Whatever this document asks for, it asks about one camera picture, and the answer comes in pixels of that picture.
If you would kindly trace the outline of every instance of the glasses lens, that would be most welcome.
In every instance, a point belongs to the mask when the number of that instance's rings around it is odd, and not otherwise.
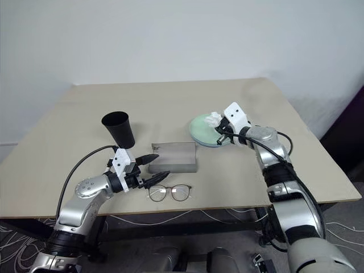
[[[167,189],[161,185],[151,186],[149,189],[149,197],[155,202],[161,202],[167,194]]]
[[[172,197],[177,201],[184,201],[189,196],[189,187],[186,185],[176,185],[172,188]]]

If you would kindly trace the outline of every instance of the beige tabletop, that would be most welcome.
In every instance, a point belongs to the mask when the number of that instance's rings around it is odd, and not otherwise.
[[[265,78],[226,81],[163,82],[75,86],[46,114],[0,165],[0,217],[54,216],[64,179],[88,152],[114,144],[101,118],[116,110],[129,114],[135,157],[152,153],[151,143],[191,142],[190,121],[222,111],[236,101],[256,125],[288,134],[292,163],[318,202],[357,200],[361,195],[300,119],[281,91]],[[64,202],[82,179],[105,169],[111,150],[88,159],[75,172]],[[197,173],[174,173],[161,184],[188,184],[184,202],[162,202],[147,191],[119,193],[103,214],[269,205],[266,184],[253,150],[228,145],[197,145]],[[146,168],[142,176],[148,177]]]

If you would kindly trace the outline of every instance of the gray block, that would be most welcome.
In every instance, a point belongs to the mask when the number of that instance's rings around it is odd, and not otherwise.
[[[195,142],[152,143],[159,157],[149,164],[149,173],[197,172]]]

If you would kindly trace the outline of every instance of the gray carpet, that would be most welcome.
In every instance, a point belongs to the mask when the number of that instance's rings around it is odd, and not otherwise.
[[[364,183],[354,183],[358,190],[364,194]],[[342,202],[334,205],[330,209],[325,211],[326,222],[340,222],[351,228],[364,229],[364,219],[362,217],[364,211],[364,200],[356,202]],[[234,221],[235,219],[227,214],[224,210],[209,210],[207,211],[213,217],[223,221]],[[175,215],[175,213],[163,213],[163,214],[144,214],[135,216],[123,216],[129,220],[136,222],[159,222],[169,219]],[[235,214],[242,220],[254,219],[254,212]],[[211,221],[210,218],[202,214],[201,212],[191,212],[174,220],[174,222],[201,222]],[[132,225],[124,223],[120,220],[108,217],[107,222],[109,229],[113,228],[127,228]],[[337,225],[328,225],[328,228],[335,232],[340,237],[343,237],[349,241],[356,241],[364,243],[364,234],[355,233],[346,230]],[[9,237],[4,239],[4,236],[9,234],[0,234],[2,244],[8,240]],[[163,246],[174,246],[182,250],[189,252],[190,254],[206,254],[217,246],[221,246],[230,251],[232,256],[237,261],[237,265],[241,272],[257,272],[257,269],[253,267],[251,262],[251,256],[254,253],[261,253],[264,259],[272,259],[276,267],[277,272],[289,272],[287,255],[280,253],[273,249],[271,246],[261,248],[258,245],[259,235],[253,231],[238,231],[231,233],[218,233],[218,234],[206,234],[206,235],[193,235],[183,237],[162,237],[162,238],[150,238],[150,239],[135,239],[130,241],[108,242],[101,245],[101,249],[109,254],[106,264],[95,264],[88,262],[86,257],[80,258],[80,264],[83,266],[83,272],[135,272],[142,260],[154,250]],[[349,246],[360,252],[364,252],[363,246],[352,245],[328,234],[328,240],[332,243],[337,243],[344,246]],[[13,253],[19,247],[18,244],[9,246],[1,251],[2,259]],[[358,272],[364,272],[364,259],[363,256],[353,252],[352,250],[340,248],[340,250],[347,256],[347,258],[353,263]],[[29,257],[34,253],[34,248],[30,247],[24,252],[24,258]],[[24,264],[31,264],[34,258],[24,261]],[[203,272],[197,270],[204,269],[203,263],[194,263],[189,268],[192,272]],[[2,264],[0,267],[1,273],[14,272],[14,259]]]

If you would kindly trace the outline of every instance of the black plastic cup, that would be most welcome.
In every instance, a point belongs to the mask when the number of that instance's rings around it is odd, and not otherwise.
[[[123,149],[130,149],[135,144],[133,132],[129,124],[129,116],[125,112],[111,112],[101,120],[108,129],[117,145]]]

